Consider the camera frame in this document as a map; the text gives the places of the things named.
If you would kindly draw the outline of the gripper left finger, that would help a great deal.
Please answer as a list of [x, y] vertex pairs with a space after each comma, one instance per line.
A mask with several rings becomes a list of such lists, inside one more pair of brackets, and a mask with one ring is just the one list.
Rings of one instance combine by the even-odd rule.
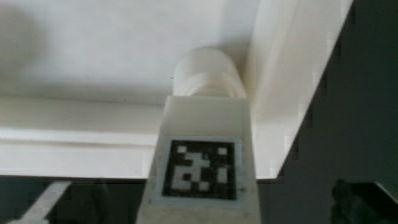
[[110, 224], [105, 182], [53, 181], [7, 224]]

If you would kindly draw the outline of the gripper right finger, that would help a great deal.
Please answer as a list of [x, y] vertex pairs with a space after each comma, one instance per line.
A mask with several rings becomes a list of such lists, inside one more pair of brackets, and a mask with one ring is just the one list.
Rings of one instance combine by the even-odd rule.
[[332, 187], [331, 224], [398, 224], [398, 183], [348, 182]]

